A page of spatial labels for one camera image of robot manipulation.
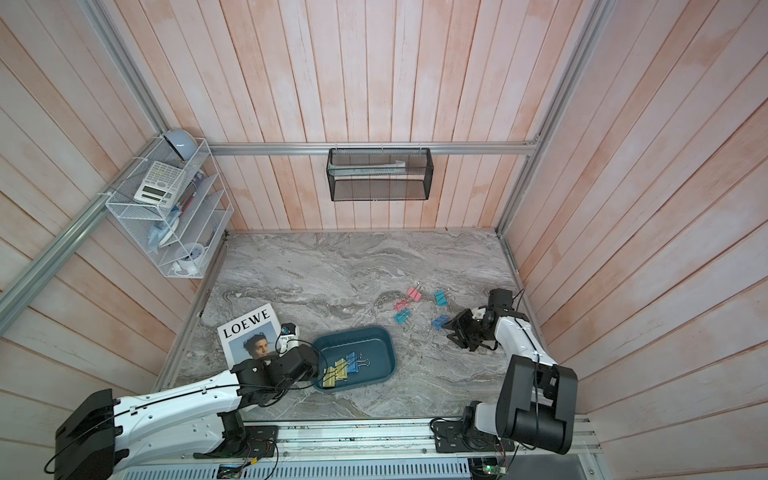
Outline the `teal storage tray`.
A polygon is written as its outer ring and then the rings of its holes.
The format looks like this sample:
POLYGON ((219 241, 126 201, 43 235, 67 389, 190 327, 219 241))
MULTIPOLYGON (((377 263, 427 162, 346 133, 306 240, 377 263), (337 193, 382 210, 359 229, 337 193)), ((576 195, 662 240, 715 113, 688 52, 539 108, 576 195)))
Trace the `teal storage tray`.
POLYGON ((379 384, 396 370, 389 332, 381 326, 339 331, 313 342, 319 351, 319 391, 336 392, 379 384))

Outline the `teal binder clip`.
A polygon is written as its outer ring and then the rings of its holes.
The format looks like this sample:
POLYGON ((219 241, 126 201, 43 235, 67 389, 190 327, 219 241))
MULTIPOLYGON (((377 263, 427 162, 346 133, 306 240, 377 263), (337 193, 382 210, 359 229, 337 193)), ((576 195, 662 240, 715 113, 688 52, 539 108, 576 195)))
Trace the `teal binder clip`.
POLYGON ((403 324, 411 317, 411 315, 412 312, 408 308, 404 308, 394 315, 394 319, 398 324, 403 324))
POLYGON ((434 297, 435 297, 435 303, 438 306, 447 306, 448 305, 448 300, 447 300, 447 297, 446 297, 445 292, 443 290, 436 291, 434 297))

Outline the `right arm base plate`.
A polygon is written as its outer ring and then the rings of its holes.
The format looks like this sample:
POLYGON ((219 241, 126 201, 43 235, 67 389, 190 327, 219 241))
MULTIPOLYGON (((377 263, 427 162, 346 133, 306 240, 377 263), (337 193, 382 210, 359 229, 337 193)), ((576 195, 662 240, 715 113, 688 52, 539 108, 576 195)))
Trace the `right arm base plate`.
POLYGON ((464 420, 436 417, 429 422, 429 428, 438 453, 510 453, 515 449, 513 441, 499 440, 494 435, 474 429, 464 420))

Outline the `yellow binder clip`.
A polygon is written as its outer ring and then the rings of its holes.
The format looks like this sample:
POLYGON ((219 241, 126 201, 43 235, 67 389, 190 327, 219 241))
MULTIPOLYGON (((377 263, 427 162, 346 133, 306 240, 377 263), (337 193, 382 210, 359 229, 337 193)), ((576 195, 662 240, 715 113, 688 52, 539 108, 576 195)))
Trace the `yellow binder clip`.
POLYGON ((334 375, 337 381, 348 378, 348 362, 346 358, 338 360, 334 365, 334 375))
POLYGON ((324 371, 323 379, 322 379, 322 387, 324 389, 331 389, 336 386, 337 382, 337 374, 336 369, 334 367, 328 367, 324 371))

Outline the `pink binder clip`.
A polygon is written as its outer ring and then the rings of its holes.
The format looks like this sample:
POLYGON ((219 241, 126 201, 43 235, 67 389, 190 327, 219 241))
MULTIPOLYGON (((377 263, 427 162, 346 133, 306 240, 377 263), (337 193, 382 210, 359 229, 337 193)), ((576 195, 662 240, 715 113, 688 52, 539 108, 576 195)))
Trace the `pink binder clip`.
POLYGON ((414 302, 418 302, 423 298, 422 294, 422 287, 420 285, 416 285, 413 287, 410 287, 407 290, 406 295, 414 302))
POLYGON ((403 298, 394 304, 394 309, 400 312, 410 307, 411 301, 409 298, 403 298))

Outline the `blue binder clip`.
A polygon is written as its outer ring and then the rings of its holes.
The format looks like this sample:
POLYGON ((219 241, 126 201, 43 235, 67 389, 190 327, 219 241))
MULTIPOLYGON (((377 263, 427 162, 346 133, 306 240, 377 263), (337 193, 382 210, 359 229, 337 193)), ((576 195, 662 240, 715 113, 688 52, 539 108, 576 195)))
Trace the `blue binder clip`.
POLYGON ((436 319, 434 319, 434 320, 431 322, 431 325, 432 325, 432 326, 433 326, 433 327, 434 327, 436 330, 441 330, 441 329, 442 329, 442 327, 443 327, 443 326, 444 326, 446 323, 448 323, 450 320, 451 320, 451 318, 450 318, 449 316, 447 316, 447 315, 440 315, 440 316, 438 316, 436 319))
POLYGON ((370 361, 361 358, 357 352, 352 352, 346 356, 348 362, 348 373, 358 373, 361 368, 369 367, 370 361))

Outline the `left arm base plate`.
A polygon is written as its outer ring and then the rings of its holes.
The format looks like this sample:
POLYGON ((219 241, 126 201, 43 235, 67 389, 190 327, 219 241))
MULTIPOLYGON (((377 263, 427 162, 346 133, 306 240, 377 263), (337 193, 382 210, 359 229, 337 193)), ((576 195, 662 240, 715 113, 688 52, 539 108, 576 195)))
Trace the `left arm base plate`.
POLYGON ((226 431, 222 443, 209 453, 194 453, 194 459, 273 458, 277 425, 245 426, 239 433, 226 431))

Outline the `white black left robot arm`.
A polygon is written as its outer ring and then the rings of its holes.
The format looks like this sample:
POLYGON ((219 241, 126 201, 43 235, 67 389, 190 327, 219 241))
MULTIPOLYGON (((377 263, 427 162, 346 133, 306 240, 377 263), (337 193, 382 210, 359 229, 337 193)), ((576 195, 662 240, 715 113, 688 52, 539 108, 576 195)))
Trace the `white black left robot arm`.
POLYGON ((107 479, 159 459, 252 454, 258 440, 242 410, 269 407, 299 383, 321 379, 324 364, 300 343, 162 392, 117 398, 109 389, 98 391, 56 430, 55 452, 44 471, 55 479, 107 479))

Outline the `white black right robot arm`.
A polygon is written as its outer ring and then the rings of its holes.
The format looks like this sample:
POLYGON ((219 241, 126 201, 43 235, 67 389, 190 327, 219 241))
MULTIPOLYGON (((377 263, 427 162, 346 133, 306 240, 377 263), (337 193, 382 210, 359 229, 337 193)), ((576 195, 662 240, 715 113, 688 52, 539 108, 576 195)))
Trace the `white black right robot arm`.
POLYGON ((564 455, 575 428, 578 377, 546 351, 532 322, 517 309, 520 292, 493 289, 487 303, 466 309, 443 325, 461 349, 502 349, 508 360, 498 399, 473 401, 462 419, 435 427, 436 441, 462 444, 468 451, 506 447, 564 455))

